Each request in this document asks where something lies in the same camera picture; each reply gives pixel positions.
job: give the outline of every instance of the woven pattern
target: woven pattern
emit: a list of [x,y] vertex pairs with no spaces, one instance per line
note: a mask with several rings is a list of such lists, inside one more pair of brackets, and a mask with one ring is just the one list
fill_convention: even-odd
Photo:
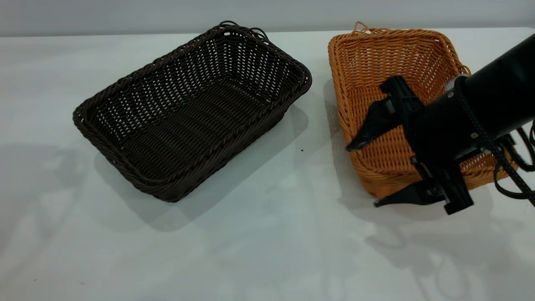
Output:
[[[445,92],[445,85],[461,73],[470,74],[459,62],[452,43],[444,35],[423,29],[367,28],[335,36],[328,45],[338,113],[347,143],[351,142],[369,105],[386,97],[379,89],[389,76],[402,75],[424,104]],[[351,162],[364,188],[383,198],[421,180],[410,164],[413,156],[399,126],[363,150],[351,152]],[[493,182],[496,160],[480,154],[460,166],[468,189]],[[499,178],[507,174],[502,170]]]
[[226,21],[80,105],[75,125],[139,190],[178,201],[279,122],[308,69]]

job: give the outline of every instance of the dark brown wicker basket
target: dark brown wicker basket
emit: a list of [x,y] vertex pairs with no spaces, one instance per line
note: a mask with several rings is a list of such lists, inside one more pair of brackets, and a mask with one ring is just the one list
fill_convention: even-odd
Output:
[[176,202],[312,83],[258,28],[223,22],[86,100],[74,123],[134,186]]

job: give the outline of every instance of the orange wicker basket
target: orange wicker basket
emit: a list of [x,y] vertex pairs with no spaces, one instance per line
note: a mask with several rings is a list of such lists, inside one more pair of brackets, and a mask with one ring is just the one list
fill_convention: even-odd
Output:
[[[365,28],[358,31],[361,24]],[[445,85],[470,70],[459,62],[452,43],[443,34],[423,29],[368,28],[357,22],[350,34],[329,43],[329,61],[346,143],[360,129],[369,105],[386,97],[379,85],[389,76],[402,75],[424,104],[445,92]],[[383,198],[421,180],[410,164],[413,156],[403,130],[397,127],[363,150],[351,152],[351,162],[364,188]],[[496,160],[480,154],[460,168],[468,189],[493,180]],[[507,177],[501,170],[499,179]]]

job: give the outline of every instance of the white table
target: white table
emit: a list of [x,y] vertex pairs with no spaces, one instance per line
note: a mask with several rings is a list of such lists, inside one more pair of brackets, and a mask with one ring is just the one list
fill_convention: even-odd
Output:
[[[439,31],[472,71],[535,33]],[[310,91],[176,204],[137,191],[71,116],[196,35],[1,38],[0,300],[533,300],[527,201],[487,185],[452,216],[372,208],[336,114],[327,43],[341,33],[269,34]]]

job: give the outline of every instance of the basket rim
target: basket rim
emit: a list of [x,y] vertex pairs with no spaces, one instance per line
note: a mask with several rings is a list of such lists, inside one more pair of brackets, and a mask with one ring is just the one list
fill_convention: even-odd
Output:
[[[279,107],[289,107],[297,98],[306,93],[312,84],[312,76],[310,71],[300,62],[295,60],[293,57],[282,51],[280,48],[271,43],[265,33],[261,34],[255,32],[254,30],[259,30],[259,28],[248,28],[239,26],[236,23],[224,24],[222,22],[218,26],[215,26],[205,33],[193,38],[189,42],[179,46],[170,53],[163,55],[160,58],[155,59],[152,63],[145,65],[144,67],[132,72],[131,74],[120,78],[114,84],[108,86],[102,91],[95,94],[93,97],[85,100],[80,104],[73,113],[73,120],[76,127],[82,132],[84,137],[86,137],[101,153],[104,157],[114,165],[121,174],[127,178],[129,181],[139,182],[140,185],[146,187],[166,185],[172,182],[176,182],[181,177],[186,174],[191,173],[195,169],[199,168],[206,162],[210,162],[210,158],[215,157],[221,148],[223,148],[229,140],[243,134],[251,125],[255,124],[263,116],[271,113],[272,111],[277,111]],[[234,132],[229,133],[226,137],[215,142],[214,145],[207,149],[206,152],[200,154],[198,158],[193,162],[188,162],[184,167],[178,169],[173,175],[162,178],[162,179],[153,179],[144,175],[134,164],[132,164],[124,154],[113,145],[108,139],[100,133],[93,124],[87,121],[87,112],[88,109],[106,101],[106,99],[113,95],[115,91],[121,89],[132,82],[135,82],[147,74],[152,73],[161,66],[166,65],[170,61],[174,60],[176,57],[181,57],[190,51],[194,50],[197,46],[203,44],[205,41],[214,38],[216,35],[219,35],[224,32],[240,32],[246,33],[249,37],[254,39],[257,43],[264,44],[267,48],[274,51],[280,56],[282,61],[287,61],[293,65],[294,68],[302,71],[299,81],[293,85],[289,92],[281,95],[279,101],[272,102],[270,105],[266,106],[254,116],[252,116],[247,122],[242,126],[237,128]]]
[[[353,31],[351,33],[347,34],[339,34],[331,38],[329,44],[328,44],[328,53],[329,53],[329,63],[331,66],[331,71],[333,73],[333,77],[338,74],[337,78],[339,79],[338,84],[336,84],[333,81],[333,84],[335,85],[335,92],[337,95],[337,104],[338,104],[338,116],[340,118],[340,122],[346,122],[346,118],[344,118],[344,114],[341,112],[343,106],[346,109],[350,109],[346,106],[346,104],[341,104],[342,99],[347,99],[348,93],[345,88],[345,78],[342,76],[341,73],[341,62],[339,59],[337,59],[336,51],[338,51],[338,48],[343,44],[347,42],[357,42],[357,41],[365,41],[365,40],[375,40],[377,38],[381,39],[388,39],[388,38],[395,38],[395,37],[403,37],[403,38],[412,38],[412,37],[422,37],[422,38],[435,38],[441,43],[441,46],[443,49],[447,50],[447,52],[451,55],[451,63],[452,70],[456,71],[456,76],[461,73],[470,74],[470,70],[468,67],[463,65],[457,55],[457,52],[455,51],[455,48],[453,47],[453,44],[449,40],[449,38],[437,31],[433,31],[430,29],[388,29],[388,28],[364,28],[361,31]],[[351,139],[349,133],[347,133],[344,130],[344,137],[346,142],[348,142],[348,138]],[[362,171],[374,173],[376,175],[381,176],[405,176],[405,175],[415,175],[417,174],[417,171],[415,169],[408,169],[408,170],[394,170],[394,169],[380,169],[377,168],[374,165],[371,165],[368,163],[363,156],[362,151],[356,151],[353,155],[354,158],[359,163],[359,168]],[[480,174],[482,172],[493,172],[494,167],[481,167],[481,168],[470,168],[463,171],[463,175],[465,176],[474,176],[477,174]]]

